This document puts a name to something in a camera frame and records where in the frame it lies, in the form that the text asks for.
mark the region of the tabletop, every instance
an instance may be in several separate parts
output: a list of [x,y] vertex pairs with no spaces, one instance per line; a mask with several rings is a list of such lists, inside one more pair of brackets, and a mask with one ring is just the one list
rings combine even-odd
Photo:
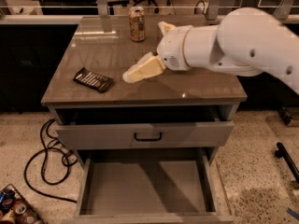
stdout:
[[[236,76],[203,68],[193,68],[187,72],[166,69],[157,77],[126,83],[122,74],[146,53],[156,52],[162,37],[159,21],[176,26],[208,25],[201,15],[148,15],[145,21],[146,39],[134,42],[129,36],[128,16],[84,17],[46,90],[42,104],[229,104],[246,100],[247,96]],[[76,83],[73,81],[74,75],[82,67],[112,77],[114,84],[108,91],[100,93]]]

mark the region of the drawer handle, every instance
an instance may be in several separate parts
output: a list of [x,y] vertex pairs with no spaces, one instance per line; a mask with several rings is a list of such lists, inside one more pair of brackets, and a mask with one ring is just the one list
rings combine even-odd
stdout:
[[134,139],[139,142],[157,142],[162,139],[162,133],[159,132],[159,137],[157,138],[138,138],[137,133],[134,133]]

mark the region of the black cable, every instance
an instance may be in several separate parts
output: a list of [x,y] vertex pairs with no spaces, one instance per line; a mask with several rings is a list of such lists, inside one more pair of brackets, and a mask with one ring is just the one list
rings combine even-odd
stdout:
[[[43,160],[43,164],[41,166],[41,177],[43,179],[43,181],[48,184],[48,185],[58,185],[63,183],[70,175],[70,171],[71,171],[71,167],[77,163],[77,160],[73,161],[72,163],[69,162],[68,157],[71,156],[73,153],[71,151],[68,151],[67,153],[64,153],[62,150],[60,150],[59,148],[57,148],[56,146],[61,145],[64,146],[57,137],[54,137],[52,135],[50,135],[49,129],[50,129],[50,125],[54,122],[54,119],[50,119],[49,121],[47,121],[41,128],[39,136],[40,136],[40,140],[41,143],[43,145],[42,150],[38,151],[27,163],[24,169],[24,179],[26,184],[28,185],[28,187],[37,192],[40,195],[49,197],[49,198],[54,198],[54,199],[58,199],[58,200],[62,200],[62,201],[67,201],[67,202],[71,202],[71,203],[76,203],[76,200],[72,200],[72,199],[68,199],[68,198],[64,198],[64,197],[58,197],[58,196],[53,196],[50,195],[48,193],[42,192],[36,188],[34,188],[28,181],[28,177],[27,177],[27,171],[28,171],[28,167],[30,165],[30,163],[40,154],[44,153],[45,157]],[[48,144],[46,145],[46,142],[43,138],[43,134],[46,133],[47,137],[50,138],[51,140],[48,142]],[[49,151],[55,151],[55,152],[60,152],[62,154],[62,164],[64,167],[66,167],[66,173],[64,175],[63,178],[61,178],[60,180],[58,180],[57,182],[49,182],[46,177],[45,177],[45,173],[46,173],[46,168],[47,168],[47,162],[48,162],[48,152]]]

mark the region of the speckled floor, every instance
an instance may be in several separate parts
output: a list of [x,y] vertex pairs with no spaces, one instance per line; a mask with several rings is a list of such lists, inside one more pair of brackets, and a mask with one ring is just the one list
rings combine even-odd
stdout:
[[[13,184],[45,222],[56,224],[71,218],[76,205],[31,191],[23,178],[26,162],[42,149],[39,131],[49,119],[50,113],[0,115],[0,187]],[[299,212],[299,185],[286,162],[275,158],[274,151],[277,142],[283,143],[299,166],[299,128],[286,127],[276,111],[238,111],[234,122],[226,146],[220,148],[211,166],[220,210],[230,212],[235,223],[297,223],[287,209]],[[64,183],[51,187],[41,180],[41,163],[39,157],[30,166],[28,176],[32,185],[76,200],[82,176],[79,164],[73,166]],[[47,178],[55,181],[64,172],[60,156],[51,153]]]

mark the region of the open drawer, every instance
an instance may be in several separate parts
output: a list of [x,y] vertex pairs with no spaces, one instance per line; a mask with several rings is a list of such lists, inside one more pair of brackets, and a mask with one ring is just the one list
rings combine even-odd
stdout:
[[56,132],[68,149],[219,147],[229,137],[231,121],[61,125]]
[[233,222],[218,213],[203,149],[97,150],[85,163],[76,214],[63,223]]

